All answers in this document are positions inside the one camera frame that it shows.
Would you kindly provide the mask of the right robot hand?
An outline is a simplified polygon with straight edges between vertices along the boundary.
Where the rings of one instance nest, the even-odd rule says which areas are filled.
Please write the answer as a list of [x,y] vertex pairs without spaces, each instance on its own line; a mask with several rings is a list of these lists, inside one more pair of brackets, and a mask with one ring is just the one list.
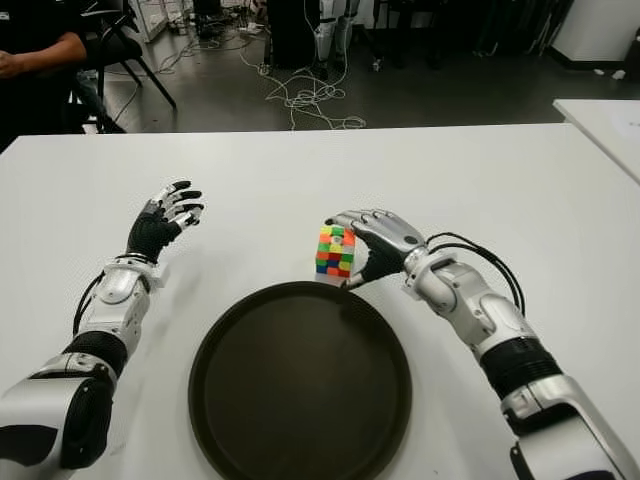
[[325,224],[351,230],[369,250],[362,269],[342,282],[341,288],[345,290],[401,272],[406,258],[426,245],[416,228],[386,210],[346,210],[329,217]]

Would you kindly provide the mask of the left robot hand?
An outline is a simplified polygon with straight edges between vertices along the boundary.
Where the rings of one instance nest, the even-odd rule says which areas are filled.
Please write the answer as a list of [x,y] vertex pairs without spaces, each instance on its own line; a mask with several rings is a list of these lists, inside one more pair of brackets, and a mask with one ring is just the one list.
[[162,250],[185,229],[200,223],[205,206],[199,202],[202,192],[181,180],[152,196],[136,217],[126,244],[125,254],[156,263]]

